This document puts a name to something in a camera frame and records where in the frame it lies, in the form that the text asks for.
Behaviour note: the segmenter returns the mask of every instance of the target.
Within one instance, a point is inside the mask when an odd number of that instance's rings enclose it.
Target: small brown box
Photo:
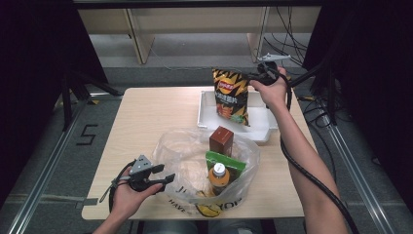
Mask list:
[[[219,126],[209,137],[209,150],[231,157],[233,141],[234,133]]]

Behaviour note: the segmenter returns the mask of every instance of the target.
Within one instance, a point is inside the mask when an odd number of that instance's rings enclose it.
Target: person's wrist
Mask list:
[[[267,105],[270,107],[270,109],[274,110],[282,110],[286,109],[286,104],[284,99],[273,99],[270,101],[270,103],[267,103]]]
[[[110,219],[112,222],[114,223],[123,223],[126,220],[128,220],[128,216],[125,216],[125,214],[121,214],[121,213],[111,213],[109,214],[108,219]]]

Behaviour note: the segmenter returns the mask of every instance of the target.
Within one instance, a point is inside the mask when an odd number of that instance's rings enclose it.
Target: finger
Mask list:
[[[258,92],[260,91],[260,88],[264,86],[263,84],[261,84],[261,83],[258,82],[258,81],[255,81],[255,80],[251,80],[251,81],[249,82],[249,84],[250,84],[255,90],[257,90]]]
[[[122,176],[128,176],[131,172],[131,166],[128,166],[127,169],[122,173]]]
[[[144,197],[144,199],[146,199],[147,197],[149,197],[149,196],[155,194],[156,192],[158,192],[159,189],[162,188],[162,186],[163,185],[161,183],[154,184],[154,185],[148,187],[147,189],[145,189],[144,191],[140,192],[140,194]]]
[[[285,68],[283,68],[282,66],[278,66],[277,70],[279,71],[279,73],[281,73],[282,75],[286,75],[286,70]]]

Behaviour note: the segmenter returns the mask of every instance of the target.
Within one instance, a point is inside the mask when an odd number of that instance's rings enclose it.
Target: bottle cap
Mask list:
[[[224,176],[225,175],[225,165],[221,163],[216,163],[215,166],[213,166],[213,173],[216,176]]]

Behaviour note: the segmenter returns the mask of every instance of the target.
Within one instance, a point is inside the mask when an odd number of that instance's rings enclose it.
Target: tabletop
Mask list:
[[[198,111],[202,91],[213,87],[131,88],[125,92],[111,133],[106,142],[88,199],[100,198],[110,181],[134,158],[144,154],[151,159],[160,137],[168,130],[198,128]],[[291,114],[314,146],[295,97]],[[280,148],[280,133],[272,131],[267,142],[258,143],[261,150],[259,170],[244,202],[225,211],[220,218],[272,218],[303,216],[301,203],[293,186],[288,164]],[[132,219],[191,219],[174,207],[149,197]],[[96,206],[85,206],[84,219],[106,219],[107,198]]]

